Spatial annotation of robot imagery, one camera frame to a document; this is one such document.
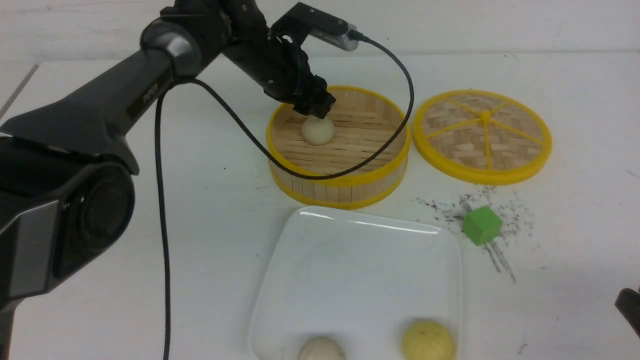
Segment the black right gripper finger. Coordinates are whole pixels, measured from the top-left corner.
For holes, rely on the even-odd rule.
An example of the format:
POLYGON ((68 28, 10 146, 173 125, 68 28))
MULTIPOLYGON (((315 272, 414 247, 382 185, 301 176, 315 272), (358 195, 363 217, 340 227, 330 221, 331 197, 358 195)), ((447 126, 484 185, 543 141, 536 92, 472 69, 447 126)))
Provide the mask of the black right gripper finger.
POLYGON ((615 307, 622 314, 624 319, 633 329, 634 333, 640 337, 640 294, 631 288, 622 289, 616 300, 615 307))

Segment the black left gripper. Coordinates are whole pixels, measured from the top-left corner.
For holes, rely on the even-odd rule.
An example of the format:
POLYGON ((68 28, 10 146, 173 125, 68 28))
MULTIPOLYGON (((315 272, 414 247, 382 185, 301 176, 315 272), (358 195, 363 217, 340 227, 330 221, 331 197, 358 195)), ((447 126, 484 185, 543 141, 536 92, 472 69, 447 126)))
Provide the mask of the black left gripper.
POLYGON ((270 98, 294 105, 302 116, 324 119, 336 98, 327 82, 311 72, 308 57, 300 47, 269 30, 238 33, 222 54, 248 75, 270 98))

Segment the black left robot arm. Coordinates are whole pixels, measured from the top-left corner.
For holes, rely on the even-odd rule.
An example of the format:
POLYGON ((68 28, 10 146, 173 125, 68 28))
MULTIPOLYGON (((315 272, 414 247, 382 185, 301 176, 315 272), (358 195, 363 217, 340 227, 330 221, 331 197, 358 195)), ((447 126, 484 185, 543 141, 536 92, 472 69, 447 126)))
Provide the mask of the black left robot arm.
POLYGON ((51 104, 1 125, 1 358, 15 312, 107 251, 128 227, 140 169, 126 136, 152 105, 226 55, 275 101, 324 117, 335 103, 293 25, 269 27, 253 0, 177 0, 139 49, 51 104))

